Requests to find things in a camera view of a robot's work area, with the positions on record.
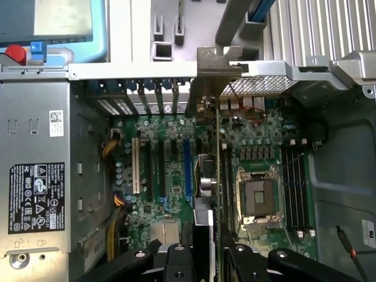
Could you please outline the blue grey teach pendant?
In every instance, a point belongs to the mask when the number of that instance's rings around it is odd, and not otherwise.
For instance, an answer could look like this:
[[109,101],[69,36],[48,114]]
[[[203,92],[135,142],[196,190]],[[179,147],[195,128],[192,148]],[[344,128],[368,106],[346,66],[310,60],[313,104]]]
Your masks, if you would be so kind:
[[105,0],[0,0],[0,54],[24,66],[104,62]]

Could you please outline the green motherboard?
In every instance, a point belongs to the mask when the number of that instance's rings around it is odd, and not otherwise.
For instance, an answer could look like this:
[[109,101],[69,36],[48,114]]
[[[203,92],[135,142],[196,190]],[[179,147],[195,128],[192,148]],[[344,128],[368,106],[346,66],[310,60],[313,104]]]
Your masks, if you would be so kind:
[[[282,166],[281,147],[296,145],[298,148],[308,143],[300,127],[301,108],[289,99],[252,98],[238,102],[225,101],[220,108],[221,144],[232,146],[234,194],[237,169],[247,169],[275,165]],[[194,220],[194,176],[193,164],[199,153],[209,151],[209,127],[206,122],[188,115],[137,116],[117,118],[113,131],[120,135],[118,147],[113,152],[115,161],[113,199],[115,206],[131,205],[133,210],[125,219],[120,234],[122,249],[144,248],[152,243],[150,224],[161,221],[180,222],[180,241],[183,225]],[[133,193],[132,182],[132,138],[139,139],[140,193]],[[192,206],[185,199],[183,139],[190,140],[192,158]],[[177,140],[178,162],[172,161],[171,140]],[[166,197],[160,202],[158,141],[164,141]],[[227,180],[229,193],[229,167]],[[287,230],[286,206],[284,200],[283,171],[280,176],[280,189],[283,197],[284,219],[280,229],[242,231],[236,212],[236,232],[234,239],[256,247],[264,256],[274,249],[289,248],[308,258],[315,259],[316,240],[303,230],[298,238],[296,230]],[[229,216],[231,201],[229,198]]]

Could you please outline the CPU socket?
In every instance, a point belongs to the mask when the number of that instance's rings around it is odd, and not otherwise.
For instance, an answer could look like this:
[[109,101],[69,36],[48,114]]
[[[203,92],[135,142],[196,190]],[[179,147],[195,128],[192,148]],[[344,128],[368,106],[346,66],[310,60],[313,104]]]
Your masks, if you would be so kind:
[[280,176],[275,165],[247,169],[240,166],[235,179],[236,212],[239,223],[246,216],[281,214],[284,219]]

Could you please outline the white expansion slot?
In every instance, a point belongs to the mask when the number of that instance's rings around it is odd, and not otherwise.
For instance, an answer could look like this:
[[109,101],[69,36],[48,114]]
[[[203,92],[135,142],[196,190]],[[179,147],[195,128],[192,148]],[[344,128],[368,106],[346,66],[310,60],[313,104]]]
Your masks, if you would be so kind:
[[132,138],[132,182],[133,193],[140,193],[139,139]]

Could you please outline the grey metal PC case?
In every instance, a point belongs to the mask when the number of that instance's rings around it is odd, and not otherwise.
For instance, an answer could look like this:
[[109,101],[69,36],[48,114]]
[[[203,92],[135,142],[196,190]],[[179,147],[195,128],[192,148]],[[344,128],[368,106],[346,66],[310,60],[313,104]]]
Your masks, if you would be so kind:
[[[291,66],[284,61],[240,61],[241,77],[220,96],[227,100],[289,99],[301,108],[308,141],[317,257],[360,282],[376,282],[376,52],[353,52],[329,63]],[[133,210],[115,206],[117,118],[188,115],[197,76],[194,62],[73,63],[66,66],[0,63],[0,86],[68,82],[75,104],[72,134],[72,243],[70,253],[0,256],[0,282],[80,282],[80,277],[128,250],[119,239]],[[172,90],[161,86],[171,78]],[[178,78],[190,78],[179,88]],[[137,81],[131,92],[126,81]],[[154,79],[156,88],[144,87]],[[123,92],[110,92],[121,80]]]

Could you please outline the grey plastic parts rack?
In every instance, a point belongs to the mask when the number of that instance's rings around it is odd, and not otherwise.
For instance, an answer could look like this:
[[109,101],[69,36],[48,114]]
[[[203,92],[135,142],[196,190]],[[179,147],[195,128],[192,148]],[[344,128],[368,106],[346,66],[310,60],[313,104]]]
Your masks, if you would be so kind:
[[225,46],[242,47],[242,61],[263,60],[267,16],[250,22],[251,2],[130,0],[133,61],[196,61],[199,47]]

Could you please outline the silver power supply with label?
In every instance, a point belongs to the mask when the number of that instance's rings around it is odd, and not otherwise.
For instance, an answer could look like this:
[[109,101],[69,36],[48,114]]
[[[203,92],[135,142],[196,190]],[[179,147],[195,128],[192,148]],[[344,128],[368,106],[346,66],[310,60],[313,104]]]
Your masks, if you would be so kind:
[[72,134],[68,82],[0,86],[0,256],[70,253]]

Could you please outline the black RAM slot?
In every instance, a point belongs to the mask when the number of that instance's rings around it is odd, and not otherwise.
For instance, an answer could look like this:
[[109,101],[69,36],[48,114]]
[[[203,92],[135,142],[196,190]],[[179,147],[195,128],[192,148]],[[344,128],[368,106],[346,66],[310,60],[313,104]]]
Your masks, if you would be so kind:
[[298,159],[298,180],[299,180],[299,189],[300,189],[300,198],[301,198],[301,207],[303,208],[303,222],[301,227],[304,232],[307,232],[309,227],[309,214],[307,207],[307,191],[306,191],[306,178],[305,178],[305,168],[304,168],[304,148],[299,146],[297,148]]
[[302,145],[303,149],[303,166],[304,166],[304,180],[305,180],[305,190],[307,195],[307,210],[308,210],[308,223],[306,228],[306,234],[314,238],[315,237],[315,227],[314,227],[314,210],[313,210],[313,197],[312,197],[312,189],[311,189],[311,181],[310,181],[310,174],[309,174],[309,165],[308,165],[308,156],[309,156],[309,146],[308,143]]
[[229,167],[229,196],[231,201],[231,234],[233,237],[237,237],[236,232],[236,198],[234,194],[234,180],[233,180],[233,165],[232,165],[232,146],[229,146],[227,152],[227,161]]
[[[289,161],[298,155],[296,145],[290,145],[288,147]],[[290,194],[291,194],[291,206],[293,207],[294,217],[294,229],[296,230],[297,237],[303,237],[303,230],[301,224],[303,222],[303,208],[301,207],[299,180],[298,180],[298,166],[297,161],[289,165],[289,179],[290,179]]]
[[226,227],[229,227],[230,216],[229,216],[229,193],[228,193],[228,180],[227,180],[227,144],[221,144],[220,151],[220,160],[221,160],[221,184],[222,184],[222,206],[223,206],[223,223],[226,224]]
[[284,186],[284,200],[286,206],[286,225],[287,230],[292,231],[294,228],[294,217],[293,217],[293,207],[291,206],[291,194],[290,194],[290,179],[288,172],[288,156],[287,147],[281,147],[281,160],[282,160],[282,171],[283,171],[283,186]]

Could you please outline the blue expansion slot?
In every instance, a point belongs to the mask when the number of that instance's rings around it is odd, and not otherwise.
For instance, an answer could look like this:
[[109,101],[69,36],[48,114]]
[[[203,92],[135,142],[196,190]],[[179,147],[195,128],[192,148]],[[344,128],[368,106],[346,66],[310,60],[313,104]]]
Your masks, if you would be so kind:
[[185,199],[192,206],[193,188],[192,188],[192,158],[190,152],[190,140],[183,139],[183,161],[184,161],[184,180],[185,180]]

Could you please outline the silver chipset heatsink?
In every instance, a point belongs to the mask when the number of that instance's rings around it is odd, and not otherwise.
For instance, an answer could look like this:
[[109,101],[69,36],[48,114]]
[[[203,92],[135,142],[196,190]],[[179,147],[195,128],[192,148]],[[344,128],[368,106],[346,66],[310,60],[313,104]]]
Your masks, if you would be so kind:
[[150,239],[158,240],[162,244],[173,244],[180,242],[180,222],[161,221],[150,224]]

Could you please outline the long black expansion slot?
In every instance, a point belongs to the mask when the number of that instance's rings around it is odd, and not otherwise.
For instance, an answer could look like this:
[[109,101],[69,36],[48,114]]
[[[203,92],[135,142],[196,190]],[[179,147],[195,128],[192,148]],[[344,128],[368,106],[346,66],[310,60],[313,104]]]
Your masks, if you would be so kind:
[[165,188],[165,148],[164,148],[164,141],[158,141],[158,166],[159,166],[159,194],[160,194],[160,202],[164,202],[164,198],[166,197],[166,188]]

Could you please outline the thin metal locking lever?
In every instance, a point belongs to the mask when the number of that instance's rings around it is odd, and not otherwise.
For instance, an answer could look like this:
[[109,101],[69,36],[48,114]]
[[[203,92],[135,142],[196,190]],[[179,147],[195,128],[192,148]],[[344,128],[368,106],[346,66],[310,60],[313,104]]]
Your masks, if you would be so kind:
[[295,161],[302,158],[305,154],[299,153],[296,157],[294,157],[292,160],[288,161],[286,164],[283,164],[281,167],[279,167],[275,172],[280,173],[284,168],[288,167],[289,165],[293,164]]

